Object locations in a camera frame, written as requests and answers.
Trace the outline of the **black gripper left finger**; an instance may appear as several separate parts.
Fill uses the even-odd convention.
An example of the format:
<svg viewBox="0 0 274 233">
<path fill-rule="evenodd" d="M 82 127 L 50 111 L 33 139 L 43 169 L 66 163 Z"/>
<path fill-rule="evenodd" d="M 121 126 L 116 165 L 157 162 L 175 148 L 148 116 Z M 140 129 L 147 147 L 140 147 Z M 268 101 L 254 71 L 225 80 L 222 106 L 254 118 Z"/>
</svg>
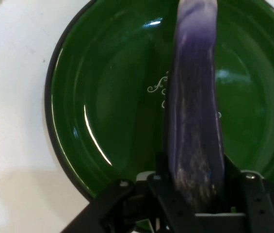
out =
<svg viewBox="0 0 274 233">
<path fill-rule="evenodd" d="M 64 229 L 64 233 L 129 233 L 148 219 L 154 233 L 194 233 L 196 218 L 171 182 L 168 158 L 156 155 L 156 171 L 144 181 L 110 183 Z"/>
</svg>

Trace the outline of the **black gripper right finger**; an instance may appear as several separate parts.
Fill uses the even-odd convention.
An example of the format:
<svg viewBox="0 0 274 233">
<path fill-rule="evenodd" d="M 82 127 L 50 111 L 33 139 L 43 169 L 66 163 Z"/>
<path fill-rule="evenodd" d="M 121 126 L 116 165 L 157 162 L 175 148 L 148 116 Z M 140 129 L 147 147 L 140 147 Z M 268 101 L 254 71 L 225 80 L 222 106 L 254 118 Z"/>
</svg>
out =
<svg viewBox="0 0 274 233">
<path fill-rule="evenodd" d="M 260 173 L 240 170 L 225 156 L 226 191 L 242 233 L 274 233 L 274 183 Z"/>
</svg>

